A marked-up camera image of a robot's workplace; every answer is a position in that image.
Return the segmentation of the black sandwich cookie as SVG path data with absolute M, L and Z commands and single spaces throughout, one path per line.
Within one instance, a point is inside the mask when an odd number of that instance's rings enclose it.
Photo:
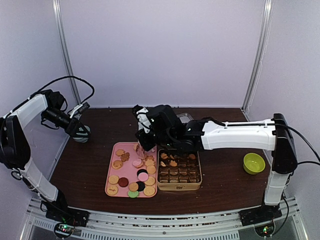
M 136 183 L 138 185 L 137 191 L 142 192 L 146 187 L 145 183 L 143 181 L 137 181 Z
M 137 171 L 137 176 L 139 176 L 141 173 L 146 173 L 146 174 L 148 174 L 148 171 L 147 171 L 146 169 L 139 169 L 139 170 Z

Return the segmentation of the black sandwich cookie lower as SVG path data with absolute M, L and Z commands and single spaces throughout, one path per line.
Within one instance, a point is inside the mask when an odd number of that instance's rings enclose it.
M 137 191 L 142 192 L 146 187 L 145 183 L 143 181 L 137 181 L 136 183 L 138 185 Z

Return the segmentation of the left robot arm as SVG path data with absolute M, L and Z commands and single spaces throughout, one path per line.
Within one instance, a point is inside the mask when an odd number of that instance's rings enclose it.
M 78 143 L 85 143 L 91 135 L 77 115 L 90 105 L 80 103 L 70 114 L 61 110 L 66 99 L 60 92 L 43 90 L 33 93 L 25 101 L 0 119 L 0 162 L 11 170 L 11 175 L 22 180 L 46 206 L 46 217 L 63 223 L 84 224 L 89 213 L 68 206 L 64 193 L 51 184 L 33 161 L 31 148 L 26 138 L 25 127 L 37 116 L 41 121 L 53 123 Z

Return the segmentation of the metal serving tongs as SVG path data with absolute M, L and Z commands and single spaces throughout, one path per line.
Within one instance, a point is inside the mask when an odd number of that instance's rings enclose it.
M 144 150 L 144 148 L 140 145 L 139 143 L 139 148 L 137 149 L 137 151 L 135 151 L 137 156 L 141 159 L 141 160 L 145 160 L 146 159 L 146 152 Z

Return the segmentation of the chocolate chip cookie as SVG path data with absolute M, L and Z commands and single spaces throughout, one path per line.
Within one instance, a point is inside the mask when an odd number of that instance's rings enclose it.
M 121 160 L 115 160 L 112 162 L 111 166 L 113 169 L 118 170 L 123 166 L 123 162 Z

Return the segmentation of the pink sandwich cookie upper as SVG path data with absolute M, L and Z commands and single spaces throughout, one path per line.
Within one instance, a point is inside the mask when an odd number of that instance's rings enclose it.
M 140 158 L 138 158 L 138 159 L 135 159 L 135 160 L 132 162 L 132 165 L 133 165 L 135 168 L 141 168 L 141 167 L 144 165 L 144 163 L 143 163 L 143 161 L 142 161 Z

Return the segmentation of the silver tin lid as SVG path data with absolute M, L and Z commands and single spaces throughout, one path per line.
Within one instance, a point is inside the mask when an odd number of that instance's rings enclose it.
M 177 117 L 180 119 L 180 121 L 183 124 L 186 124 L 189 121 L 193 120 L 193 117 L 189 113 L 180 113 L 180 114 L 177 114 Z

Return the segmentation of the brown chocolate cookie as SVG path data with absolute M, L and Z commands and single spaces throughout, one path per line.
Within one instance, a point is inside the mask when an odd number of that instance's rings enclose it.
M 121 188 L 125 188 L 125 187 L 127 187 L 129 185 L 129 180 L 126 177 L 121 177 L 118 180 L 118 185 Z

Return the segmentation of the left aluminium frame post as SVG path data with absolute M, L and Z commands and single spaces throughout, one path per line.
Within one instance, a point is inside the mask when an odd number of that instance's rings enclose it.
M 59 41 L 60 41 L 60 46 L 61 46 L 61 51 L 62 51 L 62 59 L 64 62 L 64 66 L 66 69 L 66 73 L 68 76 L 73 76 L 73 68 L 71 64 L 71 59 L 70 59 L 70 54 L 67 46 L 67 40 L 66 40 L 66 35 L 65 35 L 65 30 L 64 30 L 64 25 L 63 25 L 63 18 L 62 18 L 62 12 L 61 12 L 61 3 L 59 0 L 52 0 L 52 7 L 53 7 L 53 14 L 55 17 L 55 22 L 57 26 L 57 31 L 58 31 L 58 36 L 59 36 Z M 76 84 L 76 79 L 70 78 L 69 83 L 71 87 L 71 91 L 73 94 L 73 97 L 76 101 L 76 104 L 81 103 L 81 98 L 78 90 L 78 86 Z

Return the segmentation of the pink sandwich cookie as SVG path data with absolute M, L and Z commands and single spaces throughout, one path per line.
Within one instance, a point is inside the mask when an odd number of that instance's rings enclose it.
M 140 158 L 138 158 L 138 159 L 135 159 L 135 160 L 132 162 L 132 165 L 133 165 L 135 168 L 141 168 L 141 167 L 144 165 L 144 163 L 143 163 L 143 161 L 142 161 Z
M 146 174 L 146 173 L 141 173 L 138 177 L 138 180 L 141 181 L 141 182 L 145 182 L 148 178 L 149 178 L 149 175 Z

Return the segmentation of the yellow dotted cookie corner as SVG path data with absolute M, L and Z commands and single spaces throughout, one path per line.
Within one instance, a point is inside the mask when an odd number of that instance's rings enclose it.
M 156 193 L 156 189 L 153 186 L 146 186 L 143 190 L 143 193 L 147 197 L 151 197 Z

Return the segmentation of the black sandwich cookie upper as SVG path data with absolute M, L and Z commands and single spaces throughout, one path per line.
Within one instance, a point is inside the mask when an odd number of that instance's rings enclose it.
M 141 173 L 146 173 L 146 174 L 148 174 L 148 171 L 147 171 L 146 169 L 139 169 L 139 170 L 137 171 L 137 176 L 139 176 Z

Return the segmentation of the pale blue ceramic bowl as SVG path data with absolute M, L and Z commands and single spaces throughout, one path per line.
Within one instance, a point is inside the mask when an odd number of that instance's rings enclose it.
M 86 143 L 91 135 L 91 129 L 89 126 L 85 125 L 84 127 L 80 127 L 76 132 L 73 140 L 77 143 Z

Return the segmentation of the aluminium frame post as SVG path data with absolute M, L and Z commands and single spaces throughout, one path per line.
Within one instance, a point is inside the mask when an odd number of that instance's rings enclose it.
M 67 40 L 66 40 L 66 35 L 65 35 L 65 30 L 64 30 L 64 25 L 63 25 L 63 18 L 62 18 L 62 12 L 61 12 L 61 3 L 59 0 L 52 0 L 52 7 L 53 7 L 53 14 L 55 17 L 55 22 L 57 26 L 57 31 L 58 31 L 58 36 L 59 36 L 59 41 L 60 41 L 60 46 L 61 46 L 61 51 L 62 51 L 62 59 L 64 62 L 64 66 L 66 69 L 66 73 L 68 76 L 73 76 L 73 68 L 71 64 L 71 59 L 70 59 L 70 54 L 67 46 Z M 71 87 L 71 91 L 73 94 L 73 97 L 76 101 L 76 104 L 81 103 L 81 98 L 78 90 L 78 86 L 76 84 L 76 79 L 70 78 L 69 83 Z
M 258 82 L 261 75 L 263 57 L 267 49 L 268 38 L 270 34 L 270 25 L 272 20 L 273 0 L 265 0 L 263 8 L 263 16 L 260 26 L 260 34 L 256 49 L 256 54 L 253 62 L 252 71 L 250 74 L 249 84 L 242 104 L 242 112 L 248 116 L 250 107 L 253 103 L 253 99 L 257 90 Z

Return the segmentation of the swirl butter cookie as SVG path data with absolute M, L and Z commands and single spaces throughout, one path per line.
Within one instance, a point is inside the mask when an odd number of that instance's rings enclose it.
M 161 157 L 163 160 L 166 160 L 166 159 L 169 158 L 166 153 L 162 153 L 162 154 L 160 155 L 160 157 Z

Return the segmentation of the green sandwich cookie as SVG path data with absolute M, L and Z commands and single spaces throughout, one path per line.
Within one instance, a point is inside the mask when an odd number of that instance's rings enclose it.
M 128 195 L 129 198 L 137 198 L 139 196 L 139 191 L 137 191 L 137 190 L 136 191 L 129 190 L 127 192 L 127 195 Z

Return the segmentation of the lone yellow sandwich cookie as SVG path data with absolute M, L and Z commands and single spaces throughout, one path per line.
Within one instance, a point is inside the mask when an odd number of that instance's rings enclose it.
M 135 151 L 137 151 L 137 149 L 140 147 L 140 144 L 139 143 L 135 143 L 134 145 L 133 145 L 133 149 L 135 150 Z

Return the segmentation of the gold cookie tin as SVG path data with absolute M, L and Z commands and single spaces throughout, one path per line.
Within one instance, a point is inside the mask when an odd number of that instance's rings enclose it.
M 168 155 L 162 159 L 161 154 Z M 202 169 L 197 151 L 180 152 L 173 149 L 160 149 L 157 153 L 157 187 L 161 191 L 196 191 L 201 187 Z M 177 166 L 170 166 L 176 161 Z

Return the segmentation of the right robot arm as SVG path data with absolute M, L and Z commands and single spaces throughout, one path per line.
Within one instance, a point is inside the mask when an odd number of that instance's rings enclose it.
M 264 191 L 263 205 L 256 210 L 259 220 L 268 220 L 280 203 L 289 175 L 298 167 L 294 138 L 281 113 L 251 122 L 222 122 L 212 117 L 183 123 L 169 105 L 146 108 L 136 105 L 135 134 L 145 151 L 154 146 L 181 152 L 215 149 L 259 149 L 270 151 L 272 166 Z

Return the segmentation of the yellow cookie with pink sword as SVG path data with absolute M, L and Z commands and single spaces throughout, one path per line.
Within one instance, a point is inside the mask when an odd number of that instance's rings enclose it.
M 108 185 L 105 189 L 105 192 L 108 196 L 115 196 L 117 195 L 119 189 L 116 185 Z

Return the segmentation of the yellow dotted cookie middle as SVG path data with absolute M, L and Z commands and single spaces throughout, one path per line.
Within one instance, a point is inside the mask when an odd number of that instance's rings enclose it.
M 156 184 L 156 179 L 153 176 L 149 176 L 148 179 L 144 182 L 146 186 L 153 186 Z

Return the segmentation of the gingerbread brown leaf cookie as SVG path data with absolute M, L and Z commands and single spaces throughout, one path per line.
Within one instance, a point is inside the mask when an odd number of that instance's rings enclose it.
M 120 156 L 120 159 L 122 162 L 126 162 L 130 159 L 130 153 L 129 152 L 125 152 L 123 155 Z

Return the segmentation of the pink sandwich cookie lower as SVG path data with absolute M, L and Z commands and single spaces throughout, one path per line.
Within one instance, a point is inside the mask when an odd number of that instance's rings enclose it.
M 146 174 L 146 173 L 141 173 L 138 177 L 138 180 L 141 181 L 141 182 L 145 182 L 148 178 L 149 178 L 149 175 Z

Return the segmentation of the leaf shaped tan cookie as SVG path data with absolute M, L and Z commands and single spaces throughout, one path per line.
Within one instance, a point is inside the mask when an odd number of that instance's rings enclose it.
M 171 161 L 169 162 L 169 165 L 170 165 L 171 167 L 177 167 L 177 166 L 178 166 L 178 163 L 177 163 L 175 160 L 171 160 Z

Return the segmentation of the pink plastic tray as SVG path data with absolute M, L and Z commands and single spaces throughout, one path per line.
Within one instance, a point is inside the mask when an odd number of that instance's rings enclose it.
M 137 191 L 138 190 L 138 184 L 136 183 L 139 181 L 137 176 L 137 171 L 139 169 L 145 169 L 147 170 L 147 166 L 154 165 L 156 167 L 156 173 L 155 174 L 148 174 L 149 176 L 152 176 L 156 180 L 156 184 L 152 187 L 155 188 L 155 194 L 153 196 L 145 196 L 143 191 L 139 192 L 139 196 L 136 198 L 152 198 L 156 195 L 158 189 L 157 189 L 157 148 L 153 147 L 150 151 L 145 152 L 145 160 L 143 161 L 143 166 L 140 168 L 136 168 L 132 165 L 132 162 L 136 159 L 139 159 L 138 155 L 136 154 L 136 151 L 133 149 L 133 145 L 136 142 L 117 142 L 112 149 L 111 152 L 111 158 L 110 158 L 110 164 L 109 169 L 107 173 L 106 178 L 106 184 L 105 184 L 105 193 L 106 188 L 109 185 L 116 185 L 118 187 L 118 193 L 117 195 L 113 195 L 110 197 L 119 197 L 119 198 L 129 198 L 128 191 Z M 129 160 L 123 162 L 123 166 L 120 169 L 113 169 L 112 163 L 116 160 L 121 160 L 121 155 L 128 152 L 130 154 Z M 129 184 L 127 187 L 120 187 L 118 184 L 119 178 L 125 177 L 128 179 Z

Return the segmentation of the round tan cookie right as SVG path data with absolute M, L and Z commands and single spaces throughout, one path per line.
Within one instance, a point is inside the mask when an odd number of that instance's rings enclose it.
M 156 167 L 155 167 L 154 165 L 148 165 L 148 166 L 146 167 L 146 170 L 147 170 L 147 173 L 148 173 L 149 175 L 153 175 L 153 174 L 155 174 L 156 171 L 157 171 L 157 169 L 156 169 Z

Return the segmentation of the green plastic bowl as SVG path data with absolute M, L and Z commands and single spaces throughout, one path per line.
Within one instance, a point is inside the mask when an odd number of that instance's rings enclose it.
M 265 160 L 256 153 L 248 153 L 243 158 L 243 168 L 250 175 L 263 172 L 265 167 Z

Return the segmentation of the right aluminium frame post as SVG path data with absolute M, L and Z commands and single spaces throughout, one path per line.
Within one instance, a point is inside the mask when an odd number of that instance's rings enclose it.
M 270 34 L 270 25 L 272 20 L 273 0 L 265 0 L 263 8 L 263 16 L 260 26 L 260 34 L 256 49 L 256 54 L 253 62 L 252 71 L 250 74 L 249 84 L 242 104 L 242 112 L 248 116 L 250 107 L 253 103 L 253 99 L 257 90 L 258 82 L 261 75 L 263 57 L 267 49 L 268 38 Z

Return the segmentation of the front aluminium rail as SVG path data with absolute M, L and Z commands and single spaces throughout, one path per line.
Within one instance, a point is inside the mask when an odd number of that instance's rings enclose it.
M 280 203 L 283 216 L 274 220 L 272 237 L 260 237 L 258 225 L 244 226 L 236 209 L 210 213 L 137 215 L 88 210 L 85 227 L 76 227 L 66 240 L 309 240 L 296 199 Z M 18 240 L 59 240 L 54 234 L 56 221 L 46 218 L 40 200 L 29 202 L 25 223 Z

